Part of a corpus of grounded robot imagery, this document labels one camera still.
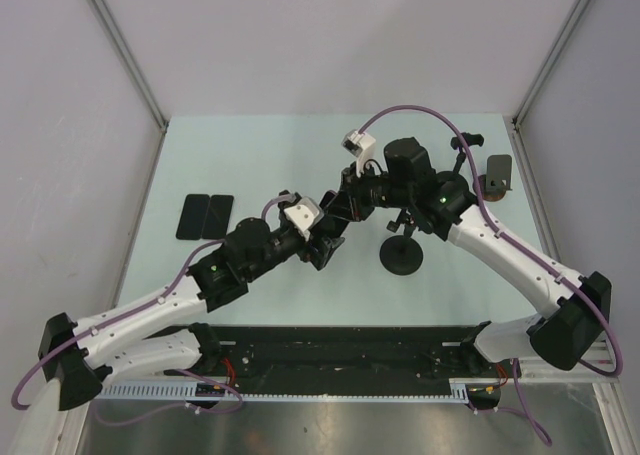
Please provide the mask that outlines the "white smartphone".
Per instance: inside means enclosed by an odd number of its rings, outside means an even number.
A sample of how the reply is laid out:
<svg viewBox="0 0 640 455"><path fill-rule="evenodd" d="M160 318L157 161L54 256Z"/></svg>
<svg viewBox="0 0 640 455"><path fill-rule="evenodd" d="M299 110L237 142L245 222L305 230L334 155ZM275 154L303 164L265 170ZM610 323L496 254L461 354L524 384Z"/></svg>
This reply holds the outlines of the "white smartphone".
<svg viewBox="0 0 640 455"><path fill-rule="evenodd" d="M204 219L201 238L222 239L227 234L234 205L233 195L212 195Z"/></svg>

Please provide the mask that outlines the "black round-base phone stand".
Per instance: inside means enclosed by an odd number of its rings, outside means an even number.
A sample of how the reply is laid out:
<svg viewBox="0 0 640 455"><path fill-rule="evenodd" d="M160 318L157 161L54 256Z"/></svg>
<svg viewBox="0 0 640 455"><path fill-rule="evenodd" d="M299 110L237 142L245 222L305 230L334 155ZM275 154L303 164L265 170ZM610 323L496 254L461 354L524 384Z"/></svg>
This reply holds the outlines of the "black round-base phone stand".
<svg viewBox="0 0 640 455"><path fill-rule="evenodd" d="M461 135L468 147L482 147L484 145L484 136L480 133L462 132ZM458 137L452 137L450 145L453 150L457 151L457 156L453 168L450 171L447 171L446 174L449 177L454 177L460 174L460 170L467 159L467 154Z"/></svg>

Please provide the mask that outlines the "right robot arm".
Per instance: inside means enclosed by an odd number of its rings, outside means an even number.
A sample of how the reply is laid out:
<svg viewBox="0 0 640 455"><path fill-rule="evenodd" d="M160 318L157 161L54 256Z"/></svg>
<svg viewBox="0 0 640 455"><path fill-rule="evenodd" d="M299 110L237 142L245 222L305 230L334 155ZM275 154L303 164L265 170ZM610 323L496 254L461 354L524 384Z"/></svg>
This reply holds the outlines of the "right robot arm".
<svg viewBox="0 0 640 455"><path fill-rule="evenodd" d="M584 355L608 322L611 284L606 277L598 272L583 276L521 240L489 212L458 171L435 171L415 138L388 143L381 171L369 166L372 136L354 131L342 145L355 160L342 171L337 194L322 202L337 234L377 208L397 209L400 224L473 255L535 309L530 318L480 324L461 351L469 374L484 376L498 361L523 356L537 356L563 371L586 363Z"/></svg>

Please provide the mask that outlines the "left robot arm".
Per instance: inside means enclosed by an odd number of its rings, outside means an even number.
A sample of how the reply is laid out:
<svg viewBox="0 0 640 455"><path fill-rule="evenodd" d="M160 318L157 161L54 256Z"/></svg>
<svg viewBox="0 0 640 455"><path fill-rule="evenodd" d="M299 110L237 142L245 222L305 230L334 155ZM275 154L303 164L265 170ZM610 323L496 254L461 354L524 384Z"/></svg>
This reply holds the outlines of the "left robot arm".
<svg viewBox="0 0 640 455"><path fill-rule="evenodd" d="M297 256L322 270L343 243L348 221L300 202L279 211L279 225L245 218L209 254L191 253L174 280L119 308L72 319L61 312L44 326L38 370L59 385L57 407L78 408L96 398L126 370L187 370L202 375L221 362L219 340L195 323L174 341L155 347L158 332L190 316L213 312L246 295L251 283Z"/></svg>

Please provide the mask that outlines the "wooden-base metal phone stand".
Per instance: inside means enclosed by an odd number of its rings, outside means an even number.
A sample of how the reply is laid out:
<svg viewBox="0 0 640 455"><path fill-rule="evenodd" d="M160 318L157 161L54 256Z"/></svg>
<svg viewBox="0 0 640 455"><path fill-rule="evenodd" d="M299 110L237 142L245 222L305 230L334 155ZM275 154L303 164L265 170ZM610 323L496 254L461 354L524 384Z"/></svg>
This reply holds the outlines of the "wooden-base metal phone stand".
<svg viewBox="0 0 640 455"><path fill-rule="evenodd" d="M495 154L487 158L486 173L480 176L482 197L488 202L502 200L511 190L512 157Z"/></svg>

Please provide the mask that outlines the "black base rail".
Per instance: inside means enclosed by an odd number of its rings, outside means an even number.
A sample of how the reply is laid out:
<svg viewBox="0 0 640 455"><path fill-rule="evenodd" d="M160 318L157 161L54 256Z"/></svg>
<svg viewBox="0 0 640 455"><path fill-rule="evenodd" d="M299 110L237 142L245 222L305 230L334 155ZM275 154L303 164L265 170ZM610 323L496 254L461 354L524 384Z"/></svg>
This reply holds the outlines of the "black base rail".
<svg viewBox="0 0 640 455"><path fill-rule="evenodd" d="M210 327L194 373L227 375L246 395L445 395L454 378L500 385L516 375L488 362L471 326Z"/></svg>

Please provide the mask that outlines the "aluminium corner post left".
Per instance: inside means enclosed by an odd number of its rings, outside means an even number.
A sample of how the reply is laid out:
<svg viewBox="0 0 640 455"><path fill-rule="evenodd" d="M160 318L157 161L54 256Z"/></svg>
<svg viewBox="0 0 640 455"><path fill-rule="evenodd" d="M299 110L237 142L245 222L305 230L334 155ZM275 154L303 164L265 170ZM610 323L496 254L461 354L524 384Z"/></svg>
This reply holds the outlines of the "aluminium corner post left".
<svg viewBox="0 0 640 455"><path fill-rule="evenodd" d="M111 45L117 59L122 65L129 80L141 98L154 124L164 134L169 121L164 115L156 96L143 73L120 24L107 0L86 0L94 17L101 26L106 39Z"/></svg>

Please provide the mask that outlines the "aluminium corner post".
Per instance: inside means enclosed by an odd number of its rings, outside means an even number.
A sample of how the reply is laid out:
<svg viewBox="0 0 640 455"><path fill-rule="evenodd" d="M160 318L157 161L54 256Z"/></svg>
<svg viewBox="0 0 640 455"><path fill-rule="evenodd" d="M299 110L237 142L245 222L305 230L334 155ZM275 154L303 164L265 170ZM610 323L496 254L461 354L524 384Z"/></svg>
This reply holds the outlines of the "aluminium corner post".
<svg viewBox="0 0 640 455"><path fill-rule="evenodd" d="M117 59L122 65L129 80L141 98L154 124L164 134L169 121L164 115L156 96L143 73L120 24L107 0L86 0L94 17L101 26L106 39L111 45Z"/></svg>
<svg viewBox="0 0 640 455"><path fill-rule="evenodd" d="M574 0L568 14L561 23L550 48L548 49L540 67L529 84L524 97L511 116L511 124L516 130L520 130L533 105L549 82L556 66L567 50L573 36L581 25L595 0Z"/></svg>

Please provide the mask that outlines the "aluminium corner post right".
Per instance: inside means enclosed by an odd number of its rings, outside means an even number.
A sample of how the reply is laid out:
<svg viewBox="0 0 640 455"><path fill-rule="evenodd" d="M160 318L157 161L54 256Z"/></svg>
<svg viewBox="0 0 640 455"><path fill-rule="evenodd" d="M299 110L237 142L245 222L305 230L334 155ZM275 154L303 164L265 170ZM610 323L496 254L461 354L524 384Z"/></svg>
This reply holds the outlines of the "aluminium corner post right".
<svg viewBox="0 0 640 455"><path fill-rule="evenodd" d="M549 82L556 66L567 50L573 36L581 25L595 0L574 0L568 14L561 23L550 48L548 49L540 67L529 84L524 97L511 116L511 124L516 130L520 130L533 105Z"/></svg>

